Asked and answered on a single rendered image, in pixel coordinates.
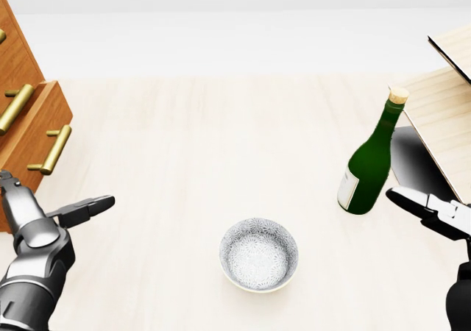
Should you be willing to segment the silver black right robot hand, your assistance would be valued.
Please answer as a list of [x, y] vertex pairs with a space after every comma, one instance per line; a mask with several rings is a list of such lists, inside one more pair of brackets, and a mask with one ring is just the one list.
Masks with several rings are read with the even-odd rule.
[[471, 204], [456, 200], [441, 200], [432, 193], [404, 186], [396, 186], [386, 191], [386, 197], [401, 209], [420, 219], [421, 224], [452, 241], [466, 242], [468, 261], [465, 265], [471, 277]]

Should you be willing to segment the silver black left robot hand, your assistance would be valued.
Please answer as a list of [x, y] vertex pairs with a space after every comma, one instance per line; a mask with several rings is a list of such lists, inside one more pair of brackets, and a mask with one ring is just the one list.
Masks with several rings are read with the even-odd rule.
[[0, 171], [0, 194], [16, 253], [0, 288], [14, 284], [39, 287], [58, 299], [75, 262], [68, 230], [110, 209], [115, 197], [85, 199], [45, 213], [32, 190], [6, 170]]

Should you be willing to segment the wooden cabinet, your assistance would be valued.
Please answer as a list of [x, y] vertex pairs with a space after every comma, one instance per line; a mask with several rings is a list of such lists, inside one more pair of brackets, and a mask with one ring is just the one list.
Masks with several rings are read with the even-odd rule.
[[48, 81], [7, 0], [0, 0], [0, 170], [36, 191], [71, 134], [72, 111]]

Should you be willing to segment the green corked glass bottle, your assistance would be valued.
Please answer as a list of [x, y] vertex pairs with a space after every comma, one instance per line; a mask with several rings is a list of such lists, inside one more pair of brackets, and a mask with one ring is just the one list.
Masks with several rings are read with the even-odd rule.
[[389, 175], [392, 134], [408, 97], [405, 88], [390, 88], [374, 131], [349, 159], [337, 192], [337, 202], [348, 213], [363, 215], [375, 205]]

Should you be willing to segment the pale wooden shelf rack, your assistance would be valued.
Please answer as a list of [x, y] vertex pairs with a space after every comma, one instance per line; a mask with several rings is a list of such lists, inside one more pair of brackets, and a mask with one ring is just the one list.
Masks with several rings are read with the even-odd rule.
[[403, 186], [471, 204], [471, 24], [428, 41], [448, 65], [402, 84], [392, 170]]

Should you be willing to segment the grey patterned bowl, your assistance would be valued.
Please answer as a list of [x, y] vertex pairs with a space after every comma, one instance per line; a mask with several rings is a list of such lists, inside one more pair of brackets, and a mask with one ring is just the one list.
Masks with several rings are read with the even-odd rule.
[[293, 279], [299, 262], [297, 242], [281, 224], [247, 218], [232, 225], [219, 244], [226, 278], [250, 293], [271, 293]]

